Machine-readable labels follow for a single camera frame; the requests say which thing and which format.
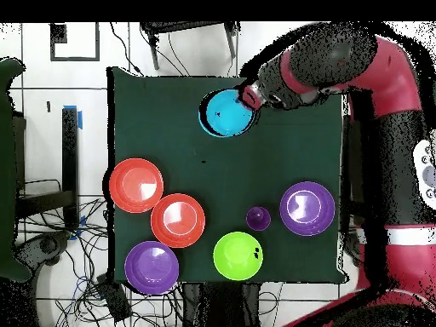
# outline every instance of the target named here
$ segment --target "lime green bowl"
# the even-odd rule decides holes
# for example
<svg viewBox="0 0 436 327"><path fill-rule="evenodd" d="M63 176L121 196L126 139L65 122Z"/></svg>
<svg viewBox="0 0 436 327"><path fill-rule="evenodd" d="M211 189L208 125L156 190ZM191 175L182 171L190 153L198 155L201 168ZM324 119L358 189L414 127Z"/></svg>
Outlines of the lime green bowl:
<svg viewBox="0 0 436 327"><path fill-rule="evenodd" d="M261 268L262 261L261 245L248 233L228 233L214 248L216 270L232 281L244 281L253 277Z"/></svg>

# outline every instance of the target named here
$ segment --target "tabletop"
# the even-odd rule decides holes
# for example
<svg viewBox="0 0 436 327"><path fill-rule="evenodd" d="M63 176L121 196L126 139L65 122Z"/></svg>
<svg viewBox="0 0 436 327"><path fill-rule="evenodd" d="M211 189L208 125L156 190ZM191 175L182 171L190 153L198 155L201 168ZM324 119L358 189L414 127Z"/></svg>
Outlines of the tabletop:
<svg viewBox="0 0 436 327"><path fill-rule="evenodd" d="M180 282L223 281L214 267L216 242L234 231L261 244L264 260L250 282L335 283L340 190L341 97L292 111L262 109L259 123L246 134L220 139L198 122L203 97L229 89L242 78L136 77L112 68L115 102L115 162L144 158L163 176L163 195L175 192L197 199L206 214L202 237L174 249ZM280 219L284 192L300 181L325 186L336 202L329 228L311 237L292 233ZM250 230L245 215L253 205L272 217L264 232ZM124 260L138 243L155 240L151 211L130 214L115 206L115 279L125 281Z"/></svg>

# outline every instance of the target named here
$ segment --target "red plate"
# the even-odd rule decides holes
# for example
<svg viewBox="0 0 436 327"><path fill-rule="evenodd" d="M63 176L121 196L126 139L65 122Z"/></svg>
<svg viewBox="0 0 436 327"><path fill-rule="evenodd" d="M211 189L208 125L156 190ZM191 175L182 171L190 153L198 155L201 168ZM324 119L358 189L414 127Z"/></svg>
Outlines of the red plate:
<svg viewBox="0 0 436 327"><path fill-rule="evenodd" d="M120 209L142 213L158 203L164 192L164 180L153 163L130 158L117 164L113 170L109 192Z"/></svg>
<svg viewBox="0 0 436 327"><path fill-rule="evenodd" d="M204 230L201 205L186 194L163 197L152 211L152 231L163 244L184 248L194 244Z"/></svg>

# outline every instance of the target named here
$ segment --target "white tile floor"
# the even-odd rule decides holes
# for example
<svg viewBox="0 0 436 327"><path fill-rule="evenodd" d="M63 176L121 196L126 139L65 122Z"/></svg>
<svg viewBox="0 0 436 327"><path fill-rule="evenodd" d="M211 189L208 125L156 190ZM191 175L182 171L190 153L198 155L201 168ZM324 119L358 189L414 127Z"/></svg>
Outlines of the white tile floor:
<svg viewBox="0 0 436 327"><path fill-rule="evenodd" d="M302 26L307 22L258 22L243 21L238 37L238 62L231 62L223 25L207 26L170 34L171 44L179 59L193 76L212 75L235 76L244 62L262 50L277 37L289 30ZM114 31L126 44L126 52L133 64L138 66L148 77L174 76L177 70L162 56L158 55L160 69L155 71L151 52L142 38L139 23L114 23ZM434 30L431 26L423 26L421 22L392 23L397 32L406 36L420 37L435 58ZM95 24L66 23L68 42L56 44L56 56L94 56ZM181 69L169 46L168 35L159 37L158 49ZM17 77L9 94L17 111L23 111L27 119L26 129L26 180L35 181L55 178L61 181L61 127L60 112L63 106L75 105L83 112L83 129L79 130L80 184L81 204L101 198L101 182L107 164L107 105L106 105L106 67L121 66L135 72L126 60L124 47L114 37L109 23L100 23L100 61L50 61L49 24L0 24L0 58L4 56L23 60L26 71ZM40 193L56 190L56 184L37 183L29 185L28 193ZM104 227L103 209L100 207L89 219ZM87 215L89 208L83 209ZM57 222L55 217L48 222ZM26 223L26 230L37 232L41 227ZM86 241L92 235L82 234ZM19 233L23 240L24 233ZM92 258L95 273L100 274L107 269L107 239L98 239L100 250L93 250ZM68 252L75 263L79 276L84 275L83 250L77 240L68 241ZM357 270L349 256L344 255L343 269L350 276L347 284L285 284L282 288L277 316L276 310L262 314L262 327L280 327L289 321L310 313L335 300L340 295L353 290ZM77 278L72 272L72 260L63 254L60 262L53 267L44 267L37 284L37 310L41 327L55 327L61 315L55 305L59 300L63 307L71 303ZM261 292L272 292L278 295L281 284L263 284ZM135 313L146 315L162 315L170 311L168 301L154 298L144 300L142 296L127 290L128 298ZM274 307L270 294L261 295L260 312L264 313ZM100 307L99 316L105 316L107 309ZM175 317L166 319L168 325L175 326ZM161 318L152 318L163 325ZM137 316L126 320L127 327L152 327L152 324ZM101 327L115 327L113 320L102 321ZM75 327L96 327L95 324L76 324Z"/></svg>

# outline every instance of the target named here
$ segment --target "bowl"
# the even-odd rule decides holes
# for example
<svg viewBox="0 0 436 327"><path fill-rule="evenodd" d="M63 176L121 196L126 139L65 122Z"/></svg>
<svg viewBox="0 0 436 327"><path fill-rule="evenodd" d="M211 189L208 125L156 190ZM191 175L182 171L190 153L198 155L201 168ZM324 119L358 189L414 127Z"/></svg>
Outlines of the bowl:
<svg viewBox="0 0 436 327"><path fill-rule="evenodd" d="M248 233L231 232L215 245L214 264L216 270L232 281L244 281L253 277L263 262L259 242Z"/></svg>
<svg viewBox="0 0 436 327"><path fill-rule="evenodd" d="M297 183L284 193L280 217L293 233L314 236L325 231L335 218L335 200L318 183Z"/></svg>
<svg viewBox="0 0 436 327"><path fill-rule="evenodd" d="M238 99L236 89L216 90L200 103L198 120L202 128L216 137L241 135L254 123L256 112Z"/></svg>
<svg viewBox="0 0 436 327"><path fill-rule="evenodd" d="M172 249L157 241L137 244L127 255L124 271L140 293L161 295L179 278L179 262Z"/></svg>

